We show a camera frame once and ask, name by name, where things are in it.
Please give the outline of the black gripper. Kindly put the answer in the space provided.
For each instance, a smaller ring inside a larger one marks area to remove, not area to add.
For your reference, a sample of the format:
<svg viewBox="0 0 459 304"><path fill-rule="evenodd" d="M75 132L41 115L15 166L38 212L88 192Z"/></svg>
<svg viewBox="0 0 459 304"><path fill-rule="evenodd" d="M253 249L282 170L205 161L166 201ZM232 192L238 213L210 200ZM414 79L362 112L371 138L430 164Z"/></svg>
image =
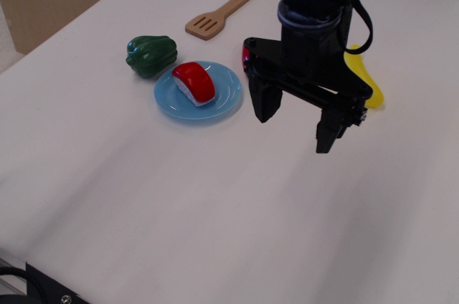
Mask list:
<svg viewBox="0 0 459 304"><path fill-rule="evenodd" d="M352 125L366 117L373 90L344 61L350 21L283 24L279 40L250 37L246 75L252 106L261 123L280 107L284 92L321 109L316 153L328 153Z"/></svg>

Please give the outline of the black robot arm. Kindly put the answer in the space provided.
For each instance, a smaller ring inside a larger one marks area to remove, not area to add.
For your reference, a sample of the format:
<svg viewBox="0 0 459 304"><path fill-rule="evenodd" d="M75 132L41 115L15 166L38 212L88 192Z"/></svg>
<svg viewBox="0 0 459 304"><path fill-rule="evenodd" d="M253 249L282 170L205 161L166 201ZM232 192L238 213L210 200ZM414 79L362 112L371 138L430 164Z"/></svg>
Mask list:
<svg viewBox="0 0 459 304"><path fill-rule="evenodd" d="M374 92L345 63L345 54L361 54L373 40L369 37L358 49L347 47L353 12L373 28L360 0L281 0L280 40L250 37L243 44L243 67L258 120L273 117L284 92L319 107L317 153L328 153L347 128L361 124Z"/></svg>

